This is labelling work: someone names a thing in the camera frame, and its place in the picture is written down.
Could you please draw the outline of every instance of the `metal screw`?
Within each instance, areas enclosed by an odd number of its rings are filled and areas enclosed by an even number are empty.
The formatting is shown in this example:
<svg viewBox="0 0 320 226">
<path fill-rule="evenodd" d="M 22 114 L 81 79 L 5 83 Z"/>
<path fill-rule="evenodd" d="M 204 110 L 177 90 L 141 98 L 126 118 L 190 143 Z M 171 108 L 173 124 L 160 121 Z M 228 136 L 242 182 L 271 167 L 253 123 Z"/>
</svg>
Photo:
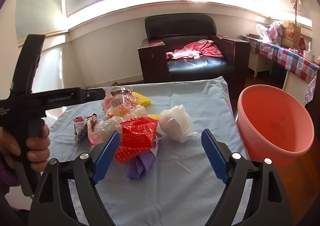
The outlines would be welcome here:
<svg viewBox="0 0 320 226">
<path fill-rule="evenodd" d="M 232 157 L 233 157 L 234 159 L 240 159 L 240 158 L 241 158 L 241 155 L 240 155 L 239 153 L 233 153 L 233 154 L 232 154 Z"/>
<path fill-rule="evenodd" d="M 269 159 L 269 158 L 265 158 L 265 159 L 264 159 L 264 162 L 265 162 L 266 164 L 268 164 L 268 165 L 271 165 L 272 160 Z"/>
<path fill-rule="evenodd" d="M 80 159 L 87 159 L 87 158 L 89 158 L 89 154 L 88 153 L 82 153 L 80 155 Z"/>
<path fill-rule="evenodd" d="M 49 161 L 50 165 L 54 165 L 55 163 L 57 163 L 57 160 L 55 158 L 50 159 Z"/>
</svg>

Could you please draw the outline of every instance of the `checkered tablecloth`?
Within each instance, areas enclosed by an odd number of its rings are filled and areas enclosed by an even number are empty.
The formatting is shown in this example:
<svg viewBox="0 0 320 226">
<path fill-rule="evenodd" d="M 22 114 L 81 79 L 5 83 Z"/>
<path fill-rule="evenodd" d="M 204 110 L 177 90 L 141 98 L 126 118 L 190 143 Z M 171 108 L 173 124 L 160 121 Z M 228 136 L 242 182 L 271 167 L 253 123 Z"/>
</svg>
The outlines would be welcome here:
<svg viewBox="0 0 320 226">
<path fill-rule="evenodd" d="M 248 36 L 239 36 L 239 39 L 250 42 L 252 52 L 272 59 L 286 70 L 306 81 L 309 84 L 309 90 L 306 93 L 306 104 L 312 100 L 316 77 L 320 69 L 318 65 L 311 63 L 286 48 L 264 43 L 260 39 L 254 39 Z"/>
</svg>

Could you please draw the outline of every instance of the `black leather armchair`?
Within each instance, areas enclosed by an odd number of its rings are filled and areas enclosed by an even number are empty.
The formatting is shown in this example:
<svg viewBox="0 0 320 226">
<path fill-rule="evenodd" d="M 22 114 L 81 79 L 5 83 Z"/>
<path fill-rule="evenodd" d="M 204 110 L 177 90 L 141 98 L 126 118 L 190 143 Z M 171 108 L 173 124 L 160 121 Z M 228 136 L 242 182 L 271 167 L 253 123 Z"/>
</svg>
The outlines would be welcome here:
<svg viewBox="0 0 320 226">
<path fill-rule="evenodd" d="M 145 19 L 148 39 L 138 48 L 145 83 L 196 81 L 222 76 L 231 98 L 244 89 L 250 43 L 220 39 L 213 19 L 200 13 L 151 16 Z M 201 39 L 213 40 L 224 58 L 201 56 L 199 59 L 166 59 L 173 52 Z"/>
</svg>

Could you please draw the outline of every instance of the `human hand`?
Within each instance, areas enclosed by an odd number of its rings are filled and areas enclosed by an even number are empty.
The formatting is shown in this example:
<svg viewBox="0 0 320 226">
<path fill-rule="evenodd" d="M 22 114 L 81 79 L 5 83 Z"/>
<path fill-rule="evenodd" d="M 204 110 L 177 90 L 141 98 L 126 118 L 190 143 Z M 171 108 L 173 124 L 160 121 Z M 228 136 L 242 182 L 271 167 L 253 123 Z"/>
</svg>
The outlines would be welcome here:
<svg viewBox="0 0 320 226">
<path fill-rule="evenodd" d="M 43 125 L 41 137 L 28 138 L 26 145 L 31 149 L 31 151 L 27 153 L 27 158 L 31 162 L 31 168 L 37 172 L 44 171 L 48 163 L 47 159 L 50 156 L 48 149 L 50 145 L 48 126 L 46 124 Z M 2 127 L 0 127 L 0 152 L 3 154 L 7 164 L 14 169 L 10 153 L 19 156 L 21 150 L 17 140 Z"/>
</svg>

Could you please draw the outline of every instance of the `purple sleeve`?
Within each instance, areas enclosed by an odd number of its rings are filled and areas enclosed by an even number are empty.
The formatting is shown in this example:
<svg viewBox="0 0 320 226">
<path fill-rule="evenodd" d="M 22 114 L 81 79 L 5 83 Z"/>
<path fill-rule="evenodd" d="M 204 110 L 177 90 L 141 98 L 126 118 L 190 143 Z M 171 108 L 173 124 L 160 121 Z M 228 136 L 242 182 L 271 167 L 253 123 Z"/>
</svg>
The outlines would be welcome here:
<svg viewBox="0 0 320 226">
<path fill-rule="evenodd" d="M 10 186 L 18 186 L 19 181 L 17 175 L 13 169 L 11 169 L 6 161 L 2 153 L 0 153 L 0 189 L 3 194 L 7 194 L 9 192 Z"/>
</svg>

